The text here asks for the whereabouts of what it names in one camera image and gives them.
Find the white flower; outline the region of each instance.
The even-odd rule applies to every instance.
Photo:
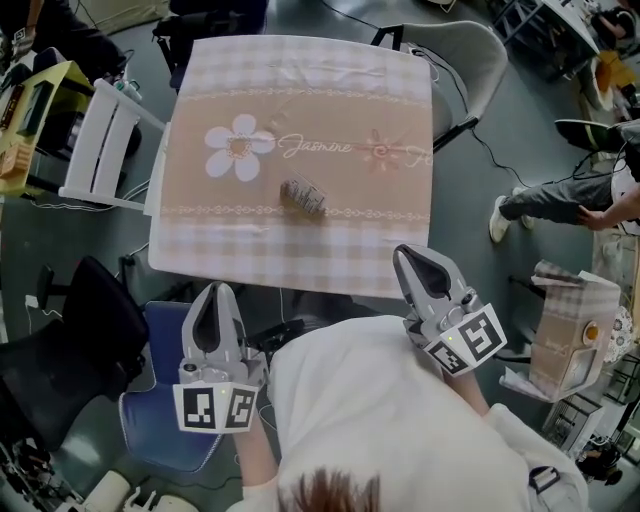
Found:
[[[254,153],[271,152],[276,145],[275,138],[269,132],[254,132],[256,118],[250,114],[237,116],[232,128],[233,132],[217,126],[205,135],[205,144],[219,150],[207,160],[207,174],[219,178],[235,164],[238,179],[251,181],[260,172],[260,162]]]

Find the blue chair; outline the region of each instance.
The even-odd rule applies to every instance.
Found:
[[[147,391],[120,397],[120,421],[131,455],[183,472],[204,467],[222,441],[221,435],[182,432],[173,402],[173,384],[183,358],[181,329],[190,304],[150,302],[146,307],[149,348],[155,384]]]

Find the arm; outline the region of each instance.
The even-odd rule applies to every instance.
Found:
[[[594,231],[612,228],[624,220],[637,218],[640,218],[640,185],[623,195],[606,212],[592,212],[580,207],[580,222]]]
[[[446,372],[444,374],[444,382],[453,391],[455,391],[460,397],[467,402],[471,408],[476,411],[480,416],[484,416],[489,412],[489,406],[484,399],[476,374],[474,372],[468,372],[460,377],[451,377]]]
[[[242,485],[254,487],[266,484],[278,474],[278,465],[271,451],[271,445],[264,431],[260,416],[254,412],[249,432],[233,434],[236,445]]]
[[[620,25],[614,25],[604,16],[598,16],[598,19],[602,22],[602,25],[604,25],[607,30],[609,30],[616,37],[616,39],[622,39],[627,35],[627,31],[624,28],[622,28]]]

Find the flower print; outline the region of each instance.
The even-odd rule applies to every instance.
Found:
[[[217,149],[207,160],[207,174],[212,178],[223,176],[232,166],[240,181],[251,181],[260,172],[260,162],[256,154],[273,151],[274,136],[266,131],[255,131],[256,118],[250,114],[240,114],[232,124],[232,130],[216,126],[207,132],[204,142]]]
[[[367,146],[363,146],[363,148],[369,152],[364,157],[364,161],[371,162],[370,173],[398,170],[398,164],[394,162],[398,159],[398,155],[394,151],[397,148],[391,146],[387,138],[382,139],[375,128],[371,130],[371,138],[367,138]]]

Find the chair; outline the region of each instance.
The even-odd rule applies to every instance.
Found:
[[[144,204],[115,197],[122,162],[138,119],[164,133],[166,125],[102,79],[84,115],[67,176],[58,195],[143,210]]]
[[[396,51],[400,51],[402,43],[414,43],[437,55],[459,75],[467,90],[467,117],[452,126],[449,104],[438,85],[431,84],[435,153],[478,124],[507,69],[507,51],[488,28],[472,21],[383,27],[371,44],[379,46],[387,34],[393,35]]]
[[[202,469],[216,451],[222,436],[183,432],[178,428],[173,384],[179,384],[183,358],[182,323],[190,304],[150,302],[149,350],[154,386],[120,397],[120,421],[131,455],[151,464],[183,472]]]
[[[180,89],[193,43],[218,36],[259,34],[266,24],[268,0],[171,0],[178,16],[161,20],[153,30],[171,72],[169,85]]]
[[[69,287],[53,292],[66,294],[62,319],[0,345],[0,440],[7,445],[31,437],[57,450],[90,400],[115,401],[144,365],[147,324],[98,261],[84,258]]]

